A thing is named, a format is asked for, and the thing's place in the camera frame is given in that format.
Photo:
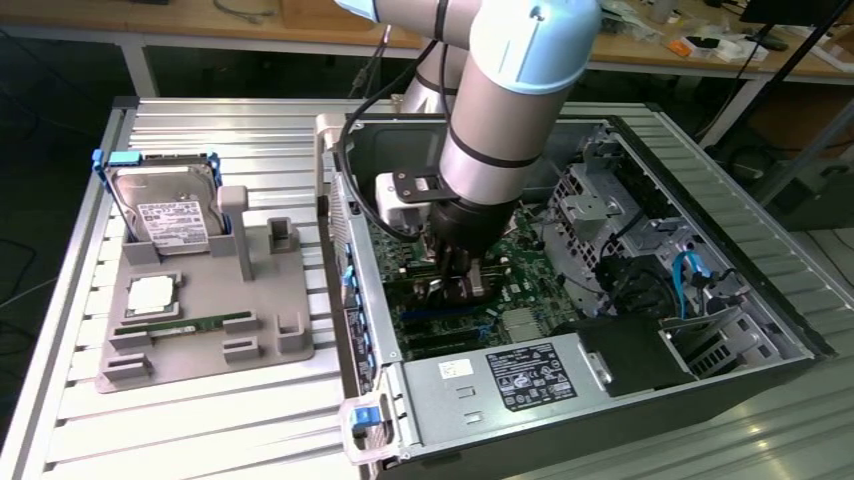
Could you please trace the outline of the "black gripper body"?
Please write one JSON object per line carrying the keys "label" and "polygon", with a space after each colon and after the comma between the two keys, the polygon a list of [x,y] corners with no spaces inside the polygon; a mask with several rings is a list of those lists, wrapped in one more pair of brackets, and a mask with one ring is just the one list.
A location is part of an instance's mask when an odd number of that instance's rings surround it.
{"label": "black gripper body", "polygon": [[465,199],[436,202],[430,229],[442,247],[484,256],[504,235],[516,202],[482,205]]}

